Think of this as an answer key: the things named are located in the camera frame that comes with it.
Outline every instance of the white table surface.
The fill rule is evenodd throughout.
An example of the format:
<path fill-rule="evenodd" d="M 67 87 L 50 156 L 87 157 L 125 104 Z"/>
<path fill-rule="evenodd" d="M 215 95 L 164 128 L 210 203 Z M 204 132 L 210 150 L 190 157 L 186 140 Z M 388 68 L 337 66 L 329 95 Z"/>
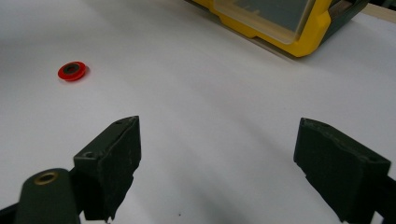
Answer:
<path fill-rule="evenodd" d="M 89 74 L 58 79 L 73 61 Z M 143 159 L 114 223 L 339 223 L 292 160 L 300 118 L 396 162 L 395 112 L 396 24 L 371 16 L 293 60 L 182 0 L 0 3 L 0 207 L 139 115 Z"/>

